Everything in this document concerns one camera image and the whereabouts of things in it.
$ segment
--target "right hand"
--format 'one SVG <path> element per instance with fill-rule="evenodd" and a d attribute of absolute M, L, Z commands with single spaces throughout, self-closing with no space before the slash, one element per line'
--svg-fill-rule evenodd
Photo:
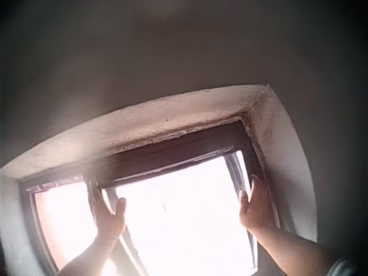
<path fill-rule="evenodd" d="M 275 228 L 269 191 L 264 181 L 252 176 L 252 190 L 250 200 L 244 191 L 239 194 L 240 223 L 252 234 L 260 229 Z"/>

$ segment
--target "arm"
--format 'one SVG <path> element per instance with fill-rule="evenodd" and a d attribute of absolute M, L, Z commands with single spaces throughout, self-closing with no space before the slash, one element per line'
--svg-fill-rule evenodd
<path fill-rule="evenodd" d="M 279 268 L 288 276 L 326 275 L 333 264 L 331 254 L 310 240 L 278 229 L 266 184 L 253 177 L 250 200 L 239 195 L 240 222 L 258 239 Z"/>
<path fill-rule="evenodd" d="M 57 276 L 101 275 L 106 260 L 110 257 L 117 240 L 124 232 L 126 200 L 119 199 L 115 215 L 111 214 L 99 191 L 94 192 L 93 200 L 94 209 L 91 211 L 97 225 L 97 237 L 86 250 L 66 264 Z"/>

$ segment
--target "wall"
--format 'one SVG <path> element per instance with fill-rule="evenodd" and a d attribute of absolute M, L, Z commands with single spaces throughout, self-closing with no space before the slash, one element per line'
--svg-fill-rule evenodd
<path fill-rule="evenodd" d="M 43 276 L 25 231 L 17 181 L 1 176 L 0 196 L 0 238 L 5 252 L 5 263 L 12 263 L 7 266 L 9 275 Z"/>
<path fill-rule="evenodd" d="M 334 10 L 289 0 L 44 1 L 4 32 L 2 165 L 112 110 L 172 94 L 271 84 L 315 184 L 319 241 L 352 254 L 368 212 L 358 168 L 363 44 Z"/>

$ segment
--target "window glass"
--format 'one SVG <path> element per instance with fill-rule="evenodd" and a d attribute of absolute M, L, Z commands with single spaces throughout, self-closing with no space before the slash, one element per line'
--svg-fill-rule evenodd
<path fill-rule="evenodd" d="M 149 276 L 254 272 L 247 232 L 224 158 L 116 188 Z"/>
<path fill-rule="evenodd" d="M 47 246 L 59 269 L 82 253 L 94 240 L 97 228 L 88 204 L 84 182 L 35 194 L 37 212 Z M 103 276 L 114 276 L 107 261 Z"/>

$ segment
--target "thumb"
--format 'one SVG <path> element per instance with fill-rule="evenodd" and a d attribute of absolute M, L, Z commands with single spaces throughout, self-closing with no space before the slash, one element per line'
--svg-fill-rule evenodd
<path fill-rule="evenodd" d="M 248 195 L 244 190 L 241 190 L 239 193 L 239 205 L 240 205 L 240 213 L 247 213 L 248 210 Z"/>
<path fill-rule="evenodd" d="M 127 207 L 127 200 L 124 197 L 119 198 L 116 204 L 116 216 L 123 217 L 125 214 L 126 207 Z"/>

